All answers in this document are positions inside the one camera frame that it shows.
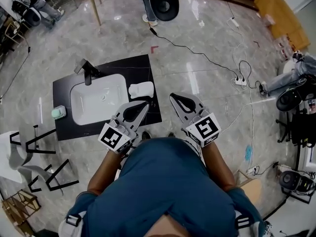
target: marble floor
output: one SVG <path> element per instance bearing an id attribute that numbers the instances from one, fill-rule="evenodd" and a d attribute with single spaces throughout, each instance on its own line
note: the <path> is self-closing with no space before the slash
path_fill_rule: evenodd
<path id="1" fill-rule="evenodd" d="M 180 121 L 169 101 L 171 92 L 183 91 L 197 95 L 214 112 L 222 130 L 237 117 L 241 108 L 261 96 L 257 89 L 237 91 L 230 81 L 234 74 L 208 62 L 205 57 L 190 53 L 186 48 L 174 47 L 168 41 L 155 37 L 148 25 L 141 20 L 145 13 L 141 0 L 102 0 L 97 9 L 102 26 L 97 25 L 89 0 L 78 0 L 76 9 L 72 2 L 63 6 L 64 17 L 52 30 L 38 26 L 27 32 L 31 53 L 0 106 L 0 133 L 17 130 L 24 120 L 40 124 L 44 130 L 54 128 L 50 116 L 53 81 L 74 72 L 76 62 L 85 58 L 94 65 L 115 61 L 141 54 L 148 54 L 161 109 L 162 122 L 142 127 L 155 137 L 165 136 L 174 131 L 183 138 Z M 252 72 L 251 86 L 256 80 L 264 81 L 277 74 L 280 63 L 271 34 L 262 20 L 252 11 L 231 4 L 240 31 L 244 36 L 247 61 Z M 233 61 L 233 49 L 241 43 L 241 35 L 227 25 L 231 17 L 227 3 L 219 0 L 180 0 L 179 15 L 170 22 L 159 22 L 155 27 L 159 36 L 172 40 L 175 44 L 187 45 L 195 52 L 204 52 L 209 59 L 223 66 L 237 68 Z M 151 54 L 151 46 L 158 46 Z M 0 71 L 0 92 L 7 89 L 16 71 L 27 56 L 27 45 L 23 42 L 10 52 Z M 245 59 L 243 48 L 235 52 L 236 61 Z M 244 75 L 247 71 L 242 66 Z M 286 143 L 277 143 L 279 117 L 275 101 L 253 105 L 253 166 L 263 170 L 272 162 L 293 166 L 295 150 Z M 60 221 L 73 205 L 76 196 L 84 191 L 101 160 L 106 154 L 104 146 L 97 141 L 98 136 L 90 136 L 57 142 L 54 136 L 44 141 L 46 146 L 55 148 L 56 155 L 36 155 L 32 161 L 54 168 L 65 159 L 70 159 L 72 171 L 63 173 L 68 179 L 78 178 L 80 183 L 57 192 L 39 192 L 42 208 L 29 220 L 35 230 L 47 228 L 56 231 Z M 237 121 L 216 143 L 230 169 L 246 170 L 245 150 L 252 144 L 252 107 L 243 109 Z M 262 200 L 257 205 L 260 213 L 266 215 L 280 203 L 284 196 L 280 191 L 273 170 L 258 176 L 262 180 Z M 5 197 L 13 195 L 25 184 L 17 184 L 0 178 L 0 187 Z"/>

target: black countertop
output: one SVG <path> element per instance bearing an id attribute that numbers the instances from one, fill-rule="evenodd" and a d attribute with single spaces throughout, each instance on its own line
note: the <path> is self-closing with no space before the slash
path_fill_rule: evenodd
<path id="1" fill-rule="evenodd" d="M 110 62 L 96 66 L 96 68 L 103 74 L 103 76 L 113 74 L 121 74 L 124 76 L 127 90 L 131 84 L 137 84 L 145 81 L 151 81 L 155 86 L 148 55 L 141 55 Z M 66 107 L 67 112 L 65 117 L 55 120 L 57 138 L 59 141 L 100 134 L 105 122 L 109 122 L 109 120 L 106 120 L 86 125 L 78 125 L 75 123 L 71 111 L 70 91 L 75 85 L 80 83 L 84 83 L 83 73 L 79 75 L 73 74 L 53 82 L 54 108 L 63 105 Z M 161 122 L 160 108 L 155 87 L 153 98 L 138 97 L 131 99 L 128 93 L 128 99 L 130 102 L 135 100 L 146 100 L 150 103 L 148 113 L 140 125 Z"/>

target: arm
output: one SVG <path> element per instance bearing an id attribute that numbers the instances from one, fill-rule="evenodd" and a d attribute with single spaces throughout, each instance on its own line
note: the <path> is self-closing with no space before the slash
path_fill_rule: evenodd
<path id="1" fill-rule="evenodd" d="M 122 155 L 109 150 L 88 184 L 88 191 L 100 195 L 115 179 Z"/>
<path id="2" fill-rule="evenodd" d="M 210 178 L 225 192 L 236 186 L 231 170 L 227 167 L 215 142 L 202 148 L 207 172 Z"/>

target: sink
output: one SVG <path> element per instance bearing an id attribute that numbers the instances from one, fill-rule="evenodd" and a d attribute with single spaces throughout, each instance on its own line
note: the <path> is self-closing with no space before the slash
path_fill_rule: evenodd
<path id="1" fill-rule="evenodd" d="M 92 80 L 86 86 L 77 84 L 70 91 L 73 119 L 78 125 L 108 120 L 117 109 L 128 103 L 124 76 L 114 74 Z"/>

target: blue object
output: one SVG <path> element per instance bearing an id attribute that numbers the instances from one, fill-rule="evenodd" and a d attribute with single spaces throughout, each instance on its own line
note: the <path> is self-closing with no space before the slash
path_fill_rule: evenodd
<path id="1" fill-rule="evenodd" d="M 248 145 L 246 147 L 246 152 L 245 152 L 245 159 L 246 159 L 246 161 L 250 161 L 251 155 L 252 155 L 252 147 L 250 145 Z"/>
<path id="2" fill-rule="evenodd" d="M 260 222 L 261 237 L 263 221 L 242 189 L 224 192 L 185 142 L 158 138 L 139 145 L 100 196 L 79 195 L 68 214 L 87 211 L 82 237 L 142 237 L 163 214 L 192 236 L 235 237 L 235 209 Z"/>

